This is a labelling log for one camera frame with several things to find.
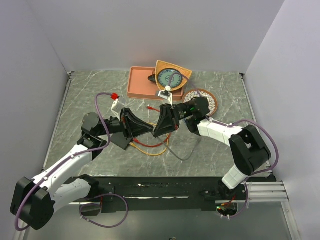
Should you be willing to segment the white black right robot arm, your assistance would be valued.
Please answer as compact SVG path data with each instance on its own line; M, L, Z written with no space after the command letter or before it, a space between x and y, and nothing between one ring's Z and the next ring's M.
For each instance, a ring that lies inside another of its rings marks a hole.
M206 97L194 97L179 104L165 103L159 107L159 119L153 136L158 138L179 129L185 120L188 130L198 136L214 139L230 147L234 164L222 178L218 193L223 199L236 194L236 187L265 164L272 156L257 128L227 125L209 118Z

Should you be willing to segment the black network switch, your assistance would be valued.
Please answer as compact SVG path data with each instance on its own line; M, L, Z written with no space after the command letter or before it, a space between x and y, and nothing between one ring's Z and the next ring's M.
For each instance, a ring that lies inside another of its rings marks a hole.
M126 150L133 141L132 137L125 137L122 132L115 133L111 136L110 141L119 148Z

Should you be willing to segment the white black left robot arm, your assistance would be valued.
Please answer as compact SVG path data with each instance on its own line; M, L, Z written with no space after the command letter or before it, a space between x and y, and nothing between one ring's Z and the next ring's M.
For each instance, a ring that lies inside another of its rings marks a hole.
M55 212L69 203L82 198L94 201L98 197L99 184L92 177L84 175L73 183L65 182L109 146L110 140L103 140L102 136L121 133L126 138L134 138L153 129L129 108L123 108L119 116L107 119L99 111L86 114L81 137L70 152L32 179L22 177L16 183L10 206L10 212L15 215L15 229L19 232L28 228L39 230Z

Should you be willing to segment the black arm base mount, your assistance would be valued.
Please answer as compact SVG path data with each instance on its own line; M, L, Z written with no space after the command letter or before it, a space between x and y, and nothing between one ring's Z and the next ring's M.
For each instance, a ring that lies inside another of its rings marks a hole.
M103 213L117 211L216 211L216 204L247 197L241 184L233 190L220 177L95 177L98 188L79 202L101 203Z

